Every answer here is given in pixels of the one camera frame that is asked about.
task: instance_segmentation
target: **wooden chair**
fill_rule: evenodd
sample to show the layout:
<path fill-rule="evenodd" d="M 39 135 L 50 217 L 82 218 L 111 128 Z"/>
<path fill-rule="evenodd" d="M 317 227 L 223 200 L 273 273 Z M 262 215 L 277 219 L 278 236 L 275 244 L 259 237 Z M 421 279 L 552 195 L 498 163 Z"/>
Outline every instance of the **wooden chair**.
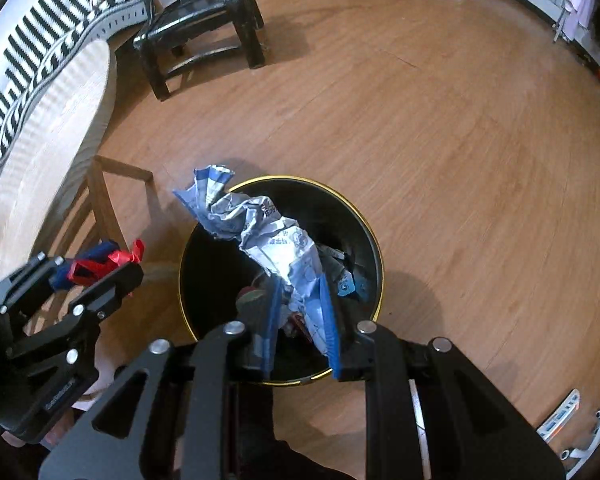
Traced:
<path fill-rule="evenodd" d="M 142 182 L 153 174 L 96 154 L 115 97 L 115 56 L 98 40 L 67 64 L 32 111 L 0 177 L 0 279 L 40 251 L 65 256 L 72 245 L 79 253 L 108 238 L 127 248 L 104 173 Z M 56 322 L 65 299 L 55 294 L 30 330 Z"/>
<path fill-rule="evenodd" d="M 264 54 L 256 30 L 264 26 L 256 0 L 180 0 L 173 8 L 155 15 L 154 0 L 144 0 L 147 22 L 134 39 L 142 68 L 155 96 L 164 101 L 170 96 L 166 81 L 188 72 L 202 60 L 242 49 L 250 68 L 264 65 Z M 176 64 L 166 73 L 158 66 L 158 51 L 177 52 L 187 41 L 232 22 L 240 45 L 216 48 L 196 54 Z"/>

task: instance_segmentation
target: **wooden floor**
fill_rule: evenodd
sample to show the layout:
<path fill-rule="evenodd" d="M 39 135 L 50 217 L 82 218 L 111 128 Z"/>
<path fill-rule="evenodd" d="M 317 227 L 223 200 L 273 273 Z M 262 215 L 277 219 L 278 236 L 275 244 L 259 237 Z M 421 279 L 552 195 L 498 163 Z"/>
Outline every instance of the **wooden floor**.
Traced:
<path fill-rule="evenodd" d="M 179 261 L 192 220 L 171 189 L 206 164 L 324 182 L 380 241 L 379 321 L 451 338 L 533 425 L 579 388 L 552 446 L 583 444 L 600 406 L 600 83 L 513 0 L 258 3 L 259 70 L 211 62 L 161 103 L 120 54 L 100 153 L 156 179 L 109 180 L 125 235 Z M 105 328 L 112 366 L 187 339 L 174 283 L 143 285 Z M 362 478 L 363 396 L 328 379 L 278 390 L 278 436 Z"/>

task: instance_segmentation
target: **black and white striped fabric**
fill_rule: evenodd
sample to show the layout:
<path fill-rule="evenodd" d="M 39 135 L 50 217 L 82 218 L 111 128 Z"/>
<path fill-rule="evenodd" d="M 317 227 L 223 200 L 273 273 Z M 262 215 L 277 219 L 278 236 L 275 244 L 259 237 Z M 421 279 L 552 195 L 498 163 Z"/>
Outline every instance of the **black and white striped fabric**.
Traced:
<path fill-rule="evenodd" d="M 38 0 L 15 26 L 4 50 L 0 88 L 0 170 L 22 125 L 51 80 L 87 43 L 144 22 L 142 0 Z"/>

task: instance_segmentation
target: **metal screw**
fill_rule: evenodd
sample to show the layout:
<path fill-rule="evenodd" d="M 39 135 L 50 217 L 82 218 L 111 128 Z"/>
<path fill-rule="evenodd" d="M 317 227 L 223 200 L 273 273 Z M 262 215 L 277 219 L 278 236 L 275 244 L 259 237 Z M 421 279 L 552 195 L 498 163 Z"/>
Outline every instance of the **metal screw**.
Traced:
<path fill-rule="evenodd" d="M 230 321 L 224 326 L 224 333 L 227 335 L 238 335 L 244 332 L 244 323 L 241 321 Z"/>
<path fill-rule="evenodd" d="M 66 353 L 66 361 L 67 361 L 67 363 L 69 363 L 70 365 L 72 365 L 77 360 L 78 360 L 78 351 L 75 348 L 71 348 L 71 350 L 69 350 Z"/>
<path fill-rule="evenodd" d="M 166 339 L 156 339 L 149 345 L 149 352 L 156 355 L 164 354 L 170 346 L 171 343 Z"/>
<path fill-rule="evenodd" d="M 363 334 L 372 334 L 378 326 L 370 319 L 362 320 L 358 323 L 358 331 Z"/>
<path fill-rule="evenodd" d="M 433 340 L 433 348 L 435 348 L 438 352 L 449 352 L 453 348 L 451 341 L 446 337 L 437 337 Z"/>

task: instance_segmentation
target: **red ribbon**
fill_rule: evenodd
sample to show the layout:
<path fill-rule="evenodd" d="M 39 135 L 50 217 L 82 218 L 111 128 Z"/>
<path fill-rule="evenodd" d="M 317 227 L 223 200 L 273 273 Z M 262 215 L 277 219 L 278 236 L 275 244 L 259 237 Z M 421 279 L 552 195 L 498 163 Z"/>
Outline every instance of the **red ribbon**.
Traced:
<path fill-rule="evenodd" d="M 142 261 L 144 254 L 144 244 L 138 238 L 132 246 L 131 252 L 128 251 L 113 251 L 107 261 L 103 264 L 94 262 L 93 260 L 74 260 L 69 269 L 67 277 L 71 282 L 81 286 L 91 286 L 104 278 L 111 271 L 126 263 L 133 262 L 139 264 Z M 90 275 L 78 275 L 80 269 L 86 270 Z"/>

